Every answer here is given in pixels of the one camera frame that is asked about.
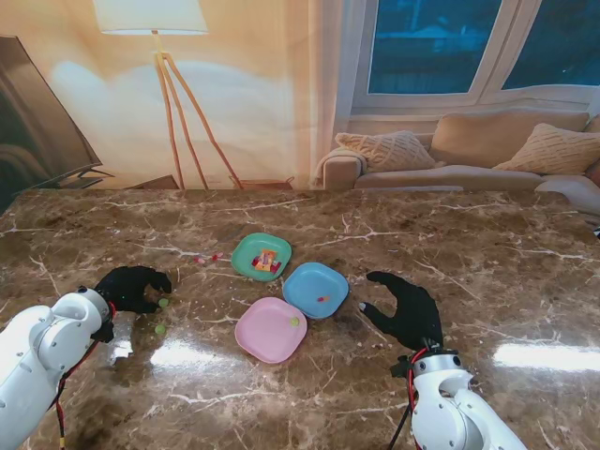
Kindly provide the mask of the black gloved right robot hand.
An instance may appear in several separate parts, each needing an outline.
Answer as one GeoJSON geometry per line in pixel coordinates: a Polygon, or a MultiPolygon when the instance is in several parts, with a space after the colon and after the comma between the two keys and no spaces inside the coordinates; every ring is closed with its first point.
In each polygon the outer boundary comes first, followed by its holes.
{"type": "Polygon", "coordinates": [[[397,300],[393,316],[383,314],[370,303],[360,304],[361,312],[380,332],[413,351],[420,351],[428,344],[443,346],[440,313],[435,300],[425,288],[381,271],[369,272],[367,280],[385,286],[397,300]]]}

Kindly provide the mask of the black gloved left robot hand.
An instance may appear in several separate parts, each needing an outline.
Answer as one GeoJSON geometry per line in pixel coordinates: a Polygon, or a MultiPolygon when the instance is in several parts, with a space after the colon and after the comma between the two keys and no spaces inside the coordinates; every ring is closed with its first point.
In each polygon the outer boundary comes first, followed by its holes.
{"type": "Polygon", "coordinates": [[[171,293],[173,285],[166,273],[146,266],[121,266],[114,268],[96,285],[94,290],[117,311],[136,314],[155,313],[159,305],[145,298],[145,289],[171,293]]]}

